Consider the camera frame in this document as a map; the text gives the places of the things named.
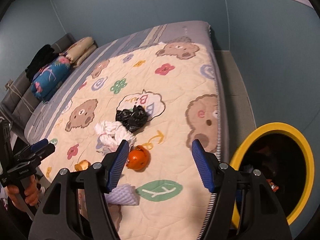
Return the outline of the person's left hand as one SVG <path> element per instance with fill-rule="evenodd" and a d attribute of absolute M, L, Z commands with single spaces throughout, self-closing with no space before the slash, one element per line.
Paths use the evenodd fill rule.
<path fill-rule="evenodd" d="M 20 194 L 19 188 L 15 185 L 8 185 L 5 187 L 8 197 L 11 199 L 13 205 L 19 210 L 25 212 L 25 208 L 17 196 Z M 39 190 L 37 189 L 37 181 L 34 175 L 28 178 L 28 187 L 24 190 L 24 202 L 30 206 L 35 206 L 39 202 Z"/>

